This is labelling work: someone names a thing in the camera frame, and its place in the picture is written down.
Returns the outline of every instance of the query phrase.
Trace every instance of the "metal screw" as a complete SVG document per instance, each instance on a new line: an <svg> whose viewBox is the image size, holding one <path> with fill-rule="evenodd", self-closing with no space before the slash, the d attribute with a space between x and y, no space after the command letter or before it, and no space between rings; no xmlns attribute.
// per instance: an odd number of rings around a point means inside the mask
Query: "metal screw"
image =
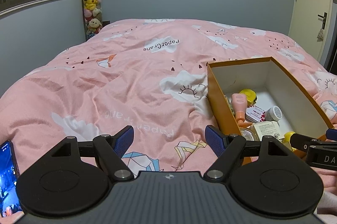
<svg viewBox="0 0 337 224"><path fill-rule="evenodd" d="M128 170L118 170L115 172L115 176L118 178L128 178L131 173Z"/></svg>
<svg viewBox="0 0 337 224"><path fill-rule="evenodd" d="M213 179L217 179L223 177L223 172L219 170L210 170L207 172L207 176Z"/></svg>

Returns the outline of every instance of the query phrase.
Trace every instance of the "black door handle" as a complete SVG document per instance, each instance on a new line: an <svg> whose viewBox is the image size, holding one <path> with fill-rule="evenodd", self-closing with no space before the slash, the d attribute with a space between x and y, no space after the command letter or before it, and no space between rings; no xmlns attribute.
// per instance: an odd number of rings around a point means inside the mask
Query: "black door handle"
<svg viewBox="0 0 337 224"><path fill-rule="evenodd" d="M324 16L318 15L319 17L323 18L323 24L322 24L322 29L325 29L325 23L326 23L326 18L328 16L328 13L324 13Z"/></svg>

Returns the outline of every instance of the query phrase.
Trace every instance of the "phone screen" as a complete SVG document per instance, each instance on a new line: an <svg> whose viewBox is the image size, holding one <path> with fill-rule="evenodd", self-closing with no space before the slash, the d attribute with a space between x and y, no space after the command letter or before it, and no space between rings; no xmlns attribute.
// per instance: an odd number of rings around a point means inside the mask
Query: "phone screen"
<svg viewBox="0 0 337 224"><path fill-rule="evenodd" d="M13 145L6 141L0 149L0 213L6 217L21 211L16 195L16 180L18 177Z"/></svg>

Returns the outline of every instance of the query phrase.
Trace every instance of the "window sill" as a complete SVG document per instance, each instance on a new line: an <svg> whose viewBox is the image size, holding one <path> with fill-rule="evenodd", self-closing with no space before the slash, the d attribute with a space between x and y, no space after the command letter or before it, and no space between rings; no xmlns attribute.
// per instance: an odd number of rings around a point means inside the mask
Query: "window sill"
<svg viewBox="0 0 337 224"><path fill-rule="evenodd" d="M57 0L35 0L35 1L27 2L27 3L17 5L17 6L14 6L12 8L1 11L0 17L3 16L3 15L8 15L8 14L10 14L12 12L15 12L17 10L20 10L20 9L25 9L25 8L33 6L33 5L43 4L43 3L46 3L46 2L50 2L50 1L57 1Z"/></svg>

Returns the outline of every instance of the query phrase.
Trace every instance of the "orange box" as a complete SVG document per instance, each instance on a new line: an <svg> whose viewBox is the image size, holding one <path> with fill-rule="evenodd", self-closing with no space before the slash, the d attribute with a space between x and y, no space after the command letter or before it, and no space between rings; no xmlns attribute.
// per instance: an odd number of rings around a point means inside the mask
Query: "orange box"
<svg viewBox="0 0 337 224"><path fill-rule="evenodd" d="M208 64L208 100L223 134L241 135L225 100L242 89L257 94L256 106L268 110L277 105L283 117L278 122L282 135L294 131L326 140L325 132L334 128L320 106L306 89L273 57L242 59ZM299 150L294 153L303 158ZM244 163L251 162L245 158Z"/></svg>

